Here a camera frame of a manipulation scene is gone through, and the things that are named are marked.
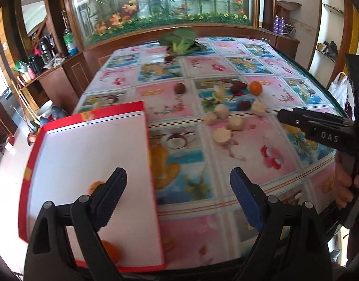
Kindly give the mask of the person's right hand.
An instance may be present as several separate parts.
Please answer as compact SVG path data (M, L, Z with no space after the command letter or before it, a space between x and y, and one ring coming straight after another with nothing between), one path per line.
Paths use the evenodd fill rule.
M342 157L339 152L335 155L335 195L336 204L339 209L346 208L351 203L354 196L350 190L353 185L359 188L359 174L353 180L350 175L344 170L342 166Z

